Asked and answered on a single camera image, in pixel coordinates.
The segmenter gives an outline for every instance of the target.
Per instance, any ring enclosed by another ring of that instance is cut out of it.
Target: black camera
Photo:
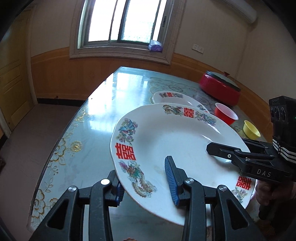
[[[296,100],[280,96],[269,100],[274,126],[272,144],[287,161],[296,164]]]

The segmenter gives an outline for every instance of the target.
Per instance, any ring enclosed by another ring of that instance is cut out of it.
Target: white plate
[[[209,112],[206,107],[201,104],[200,102],[198,102],[197,100],[184,95],[182,93],[179,92],[174,92],[174,91],[158,91],[156,93],[154,93],[154,95],[152,96],[152,101],[154,104],[158,104],[158,103],[174,103],[177,105],[187,105],[193,108],[197,108],[199,110],[202,110],[204,112]]]
[[[254,179],[240,177],[238,167],[229,160],[207,153],[210,142],[249,152],[239,135],[219,118],[188,106],[159,103],[138,107],[122,117],[110,149],[126,192],[147,211],[184,225],[185,210],[177,208],[170,195],[166,156],[172,156],[178,168],[205,186],[226,185],[244,208],[254,189]]]

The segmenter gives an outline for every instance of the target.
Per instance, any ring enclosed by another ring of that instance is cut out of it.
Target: pot lid
[[[208,74],[209,76],[215,78],[216,80],[219,80],[220,82],[230,86],[231,88],[233,88],[234,90],[240,92],[241,89],[237,86],[236,83],[234,83],[231,79],[227,78],[225,75],[216,73],[216,72],[212,72],[212,71],[207,71],[206,74]]]

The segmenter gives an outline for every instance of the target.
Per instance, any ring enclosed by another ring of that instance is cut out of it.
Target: window frame
[[[90,24],[94,3],[95,0],[77,0],[70,34],[70,58],[120,57],[171,64],[186,0],[171,0],[171,4],[166,4],[164,14],[170,11],[170,15],[167,15],[169,20],[165,21],[166,26],[160,28],[158,35],[158,40],[164,40],[162,53],[150,52],[148,44],[125,40],[93,41],[92,44],[86,45],[88,33],[85,34],[85,31],[89,29],[89,25],[87,27],[86,25]]]

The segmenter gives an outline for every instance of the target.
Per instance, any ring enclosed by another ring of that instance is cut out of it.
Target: wooden wainscoting
[[[37,98],[86,100],[88,96],[119,67],[147,69],[199,82],[205,71],[222,71],[198,60],[174,53],[172,64],[153,63],[127,58],[69,59],[69,48],[45,52],[31,58],[32,76]],[[246,86],[239,107],[250,117],[259,131],[272,140],[269,106]]]

